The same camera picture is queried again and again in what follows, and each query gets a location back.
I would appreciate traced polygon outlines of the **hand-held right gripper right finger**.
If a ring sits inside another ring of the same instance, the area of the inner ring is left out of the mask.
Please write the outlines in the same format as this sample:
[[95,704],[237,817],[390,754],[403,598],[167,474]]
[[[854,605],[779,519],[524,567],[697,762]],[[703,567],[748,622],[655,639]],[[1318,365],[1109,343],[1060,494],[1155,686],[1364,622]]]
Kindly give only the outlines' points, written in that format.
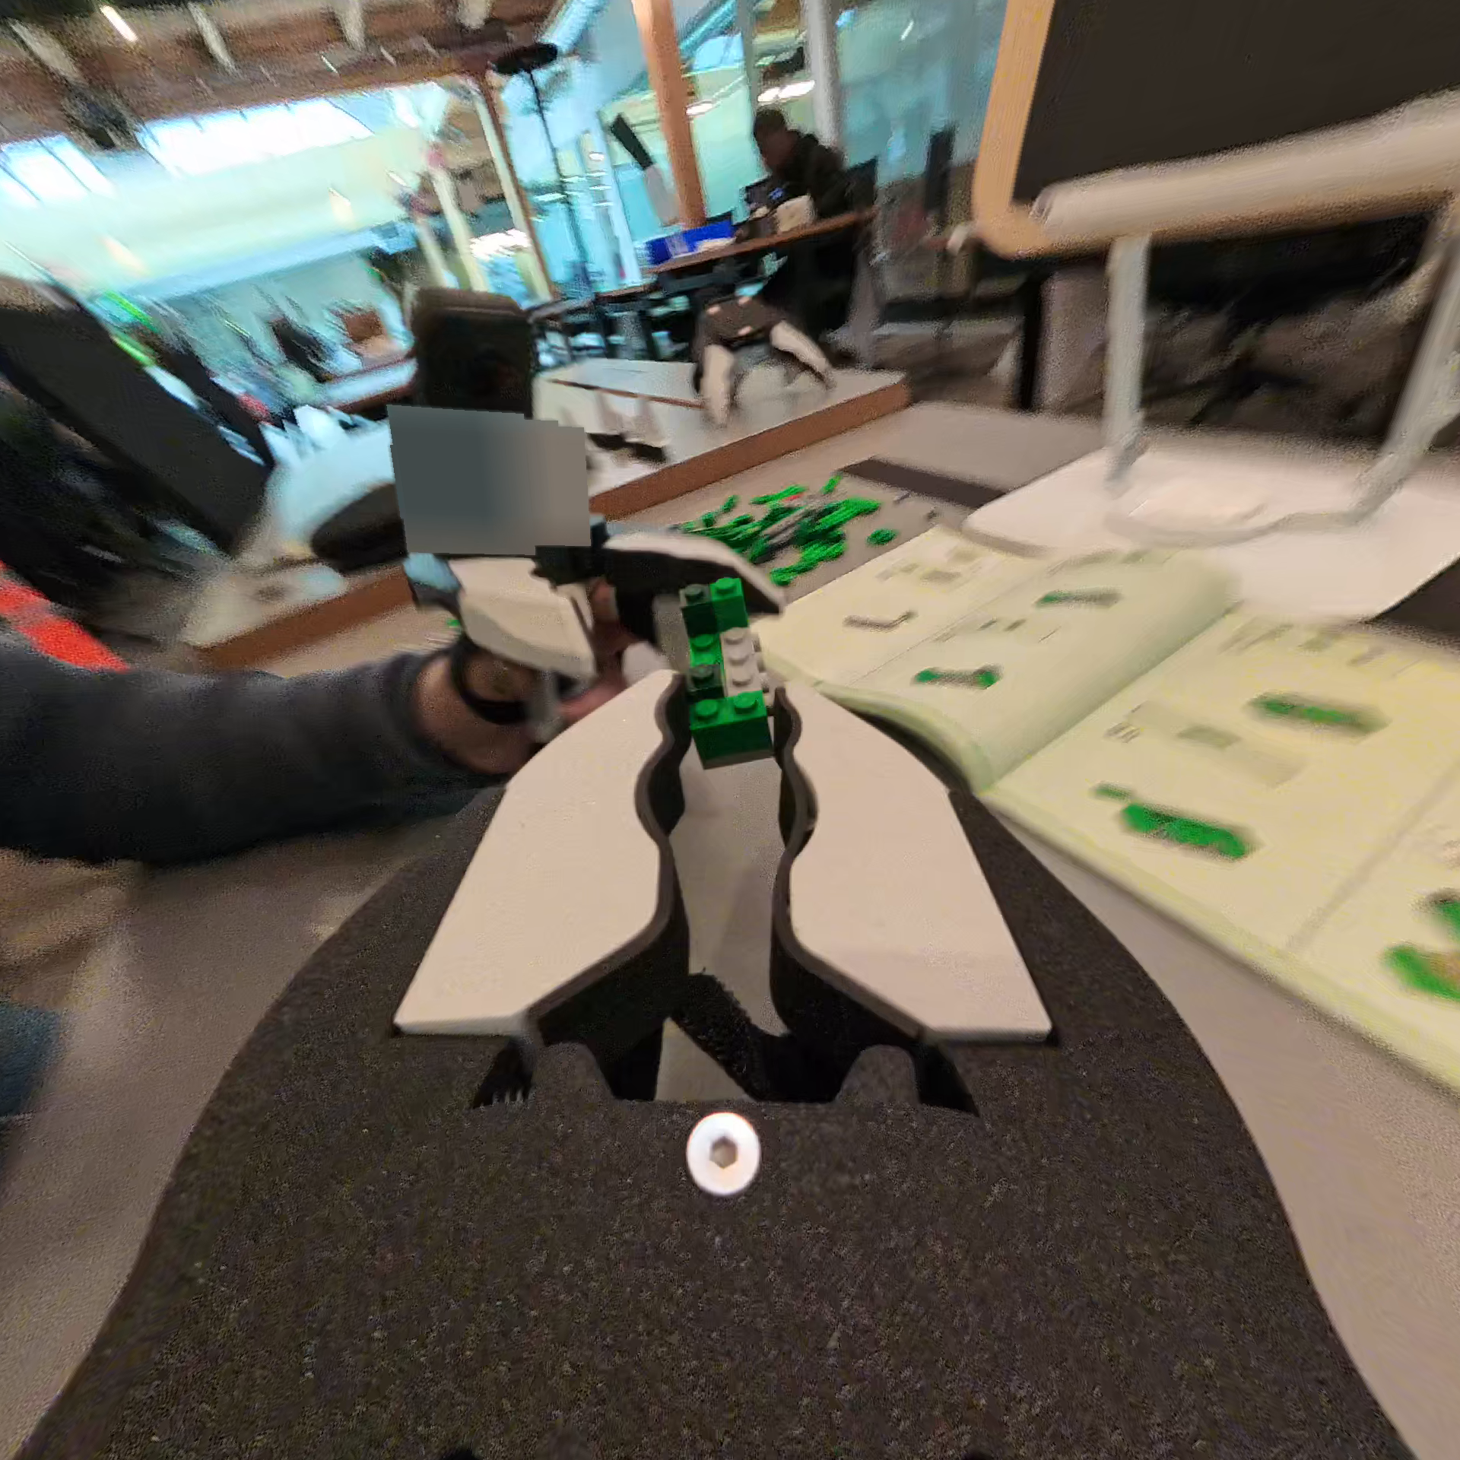
[[952,788],[817,686],[773,697],[785,953],[920,1046],[1047,1046],[1051,1009]]

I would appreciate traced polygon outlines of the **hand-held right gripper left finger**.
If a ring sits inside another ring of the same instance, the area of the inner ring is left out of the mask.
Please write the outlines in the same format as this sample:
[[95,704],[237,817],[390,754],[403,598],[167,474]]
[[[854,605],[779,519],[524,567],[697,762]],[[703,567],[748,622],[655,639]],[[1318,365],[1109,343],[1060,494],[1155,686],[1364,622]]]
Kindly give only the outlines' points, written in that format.
[[655,667],[542,747],[393,1009],[393,1031],[627,1052],[685,977],[667,832],[685,680]]

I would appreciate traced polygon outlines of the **green and grey brick assembly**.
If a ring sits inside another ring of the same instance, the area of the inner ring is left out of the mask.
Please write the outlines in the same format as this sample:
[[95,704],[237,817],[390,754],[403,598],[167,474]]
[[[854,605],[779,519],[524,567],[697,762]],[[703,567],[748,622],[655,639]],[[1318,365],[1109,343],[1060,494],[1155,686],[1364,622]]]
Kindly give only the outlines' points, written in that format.
[[685,622],[685,704],[703,770],[773,754],[771,667],[748,610],[743,576],[681,588]]

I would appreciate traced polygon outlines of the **person's left forearm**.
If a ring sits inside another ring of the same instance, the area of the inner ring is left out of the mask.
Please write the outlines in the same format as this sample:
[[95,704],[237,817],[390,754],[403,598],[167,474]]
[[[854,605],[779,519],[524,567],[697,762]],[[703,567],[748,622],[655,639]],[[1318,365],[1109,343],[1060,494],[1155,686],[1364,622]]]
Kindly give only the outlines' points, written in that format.
[[0,850],[198,866],[309,832],[461,806],[490,775],[417,724],[435,658],[333,676],[73,667],[0,653]]

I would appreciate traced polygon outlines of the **grey desk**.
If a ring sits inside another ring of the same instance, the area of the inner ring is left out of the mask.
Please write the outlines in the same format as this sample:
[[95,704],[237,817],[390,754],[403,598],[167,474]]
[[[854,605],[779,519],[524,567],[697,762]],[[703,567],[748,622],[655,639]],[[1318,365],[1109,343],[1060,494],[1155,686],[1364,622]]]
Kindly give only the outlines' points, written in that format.
[[113,881],[5,1149],[5,1455],[1454,1455],[1454,1096],[967,806],[1058,1052],[748,1108],[393,998],[494,799]]

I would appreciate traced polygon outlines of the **person's left hand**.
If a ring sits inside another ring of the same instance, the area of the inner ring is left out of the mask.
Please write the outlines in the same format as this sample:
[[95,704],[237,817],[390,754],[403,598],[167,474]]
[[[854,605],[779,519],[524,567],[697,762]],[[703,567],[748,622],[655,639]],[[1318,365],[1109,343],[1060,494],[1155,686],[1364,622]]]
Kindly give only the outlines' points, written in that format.
[[[571,697],[561,697],[561,730],[607,710],[610,697],[627,688],[625,680],[625,653],[638,634],[625,631],[619,595],[607,576],[588,586],[588,644],[594,644],[594,680]],[[542,686],[533,667],[505,660],[465,634],[451,653],[435,653],[429,667],[417,676],[408,715],[417,730],[461,770],[472,775],[517,775],[533,754],[542,737],[526,721],[482,721],[490,704],[526,704]]]

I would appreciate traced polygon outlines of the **pile of green bricks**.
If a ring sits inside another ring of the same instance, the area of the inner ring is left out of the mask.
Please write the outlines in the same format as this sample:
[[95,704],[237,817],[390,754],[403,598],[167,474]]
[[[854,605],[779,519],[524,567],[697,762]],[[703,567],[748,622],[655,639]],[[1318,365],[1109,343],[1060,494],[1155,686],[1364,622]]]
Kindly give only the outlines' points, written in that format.
[[764,567],[779,588],[821,570],[824,561],[844,561],[848,542],[882,549],[897,538],[897,530],[889,530],[889,502],[848,494],[844,474],[821,488],[785,483],[748,502],[725,494],[721,507],[692,513],[674,530]]

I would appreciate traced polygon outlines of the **spare hand-held gripper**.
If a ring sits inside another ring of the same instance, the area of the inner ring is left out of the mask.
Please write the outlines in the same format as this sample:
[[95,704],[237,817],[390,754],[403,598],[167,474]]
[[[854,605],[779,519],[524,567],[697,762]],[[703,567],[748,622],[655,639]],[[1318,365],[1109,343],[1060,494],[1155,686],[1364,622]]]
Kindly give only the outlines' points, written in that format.
[[817,378],[821,388],[836,388],[824,348],[764,299],[703,301],[692,338],[692,388],[716,427],[731,427],[743,378],[757,365],[779,365],[785,379]]

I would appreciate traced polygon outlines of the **black flat strip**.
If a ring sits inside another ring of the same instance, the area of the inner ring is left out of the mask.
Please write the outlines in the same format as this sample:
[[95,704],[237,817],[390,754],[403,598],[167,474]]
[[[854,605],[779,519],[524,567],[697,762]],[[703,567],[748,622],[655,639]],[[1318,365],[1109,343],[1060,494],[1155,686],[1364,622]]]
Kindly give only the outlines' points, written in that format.
[[1004,488],[976,483],[976,478],[952,478],[952,474],[925,474],[925,466],[904,466],[904,459],[882,459],[882,457],[854,459],[844,474],[861,478],[861,483],[882,483],[882,488],[967,507],[967,513],[981,513],[990,502],[1004,494]]

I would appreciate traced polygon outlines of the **black office chair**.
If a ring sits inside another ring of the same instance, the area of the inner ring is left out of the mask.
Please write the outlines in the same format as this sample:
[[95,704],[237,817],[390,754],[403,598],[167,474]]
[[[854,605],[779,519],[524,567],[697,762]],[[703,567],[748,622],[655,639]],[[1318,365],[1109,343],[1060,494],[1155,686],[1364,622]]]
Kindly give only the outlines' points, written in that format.
[[524,301],[465,284],[424,284],[408,299],[408,359],[408,403],[533,419],[542,348]]

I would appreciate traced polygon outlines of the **open instruction booklet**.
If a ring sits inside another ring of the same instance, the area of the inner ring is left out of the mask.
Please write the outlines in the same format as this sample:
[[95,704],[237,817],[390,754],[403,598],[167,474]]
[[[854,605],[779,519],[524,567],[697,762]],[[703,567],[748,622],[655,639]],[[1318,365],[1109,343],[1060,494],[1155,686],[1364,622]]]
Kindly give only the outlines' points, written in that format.
[[952,530],[757,622],[764,660],[1332,1024],[1460,1082],[1454,653],[1237,598],[1191,549]]

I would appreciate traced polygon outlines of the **long wooden table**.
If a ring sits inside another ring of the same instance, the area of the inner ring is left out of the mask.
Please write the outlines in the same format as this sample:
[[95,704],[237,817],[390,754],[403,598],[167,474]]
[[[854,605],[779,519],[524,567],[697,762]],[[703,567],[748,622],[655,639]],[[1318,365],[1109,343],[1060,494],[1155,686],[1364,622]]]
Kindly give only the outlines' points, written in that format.
[[646,284],[655,299],[692,299],[697,312],[710,312],[716,301],[731,301],[755,284],[755,261],[785,261],[794,270],[794,312],[817,307],[821,312],[821,338],[836,338],[844,327],[861,320],[861,284],[848,284],[848,312],[834,327],[834,301],[824,301],[824,279],[817,270],[817,250],[824,239],[854,239],[854,274],[864,261],[864,245],[879,233],[879,205],[854,205],[854,214],[834,214],[799,231],[771,231],[771,233],[734,233],[734,239],[716,239],[703,250],[681,250],[661,261],[646,261]]

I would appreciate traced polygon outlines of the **black floor lamp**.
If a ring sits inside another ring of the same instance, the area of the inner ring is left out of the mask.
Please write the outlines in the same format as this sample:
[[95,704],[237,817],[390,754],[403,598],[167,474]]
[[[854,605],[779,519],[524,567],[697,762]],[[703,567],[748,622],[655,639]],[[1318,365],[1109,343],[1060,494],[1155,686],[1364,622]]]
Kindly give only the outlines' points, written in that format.
[[500,112],[500,135],[511,154],[511,179],[526,214],[526,239],[546,270],[552,299],[583,301],[594,290],[588,274],[588,239],[583,220],[552,135],[552,108],[546,108],[546,74],[554,67],[554,44],[526,37],[494,55],[490,96]]

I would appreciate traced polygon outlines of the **white monitor stand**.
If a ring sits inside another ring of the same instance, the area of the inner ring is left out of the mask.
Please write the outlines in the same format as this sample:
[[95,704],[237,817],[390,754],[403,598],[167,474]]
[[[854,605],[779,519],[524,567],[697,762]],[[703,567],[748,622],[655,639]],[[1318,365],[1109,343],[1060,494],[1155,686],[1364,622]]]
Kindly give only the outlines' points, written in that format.
[[1246,598],[1312,616],[1377,616],[1454,567],[1454,488],[1422,459],[1454,419],[1454,231],[1401,413],[1355,478],[1304,448],[1150,443],[1138,413],[1150,239],[1221,227],[1292,227],[1364,204],[1454,204],[1454,87],[1191,161],[1058,179],[1035,195],[1051,239],[1109,239],[1109,411],[1099,448],[967,519],[967,538],[1021,557],[1168,542],[1221,557]]

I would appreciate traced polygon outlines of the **black computer monitor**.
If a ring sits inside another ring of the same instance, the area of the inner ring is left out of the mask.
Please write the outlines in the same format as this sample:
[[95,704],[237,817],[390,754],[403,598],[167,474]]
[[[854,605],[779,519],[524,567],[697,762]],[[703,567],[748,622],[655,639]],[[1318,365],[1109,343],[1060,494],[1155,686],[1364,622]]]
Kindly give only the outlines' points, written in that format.
[[1454,81],[1460,8],[1445,0],[1004,8],[970,227],[1004,260],[1089,250],[1109,233],[1051,233],[1038,193],[1372,124]]

